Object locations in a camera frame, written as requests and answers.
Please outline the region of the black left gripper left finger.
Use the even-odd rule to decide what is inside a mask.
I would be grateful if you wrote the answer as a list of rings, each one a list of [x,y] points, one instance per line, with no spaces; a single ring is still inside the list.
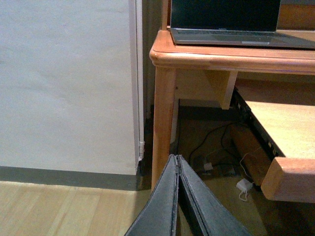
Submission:
[[[126,236],[174,236],[177,228],[179,164],[170,155],[146,205]]]

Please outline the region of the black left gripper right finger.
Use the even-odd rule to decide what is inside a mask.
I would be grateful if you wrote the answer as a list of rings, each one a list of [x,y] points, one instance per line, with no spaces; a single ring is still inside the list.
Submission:
[[[179,205],[194,236],[250,236],[251,233],[217,199],[188,162],[179,164]]]

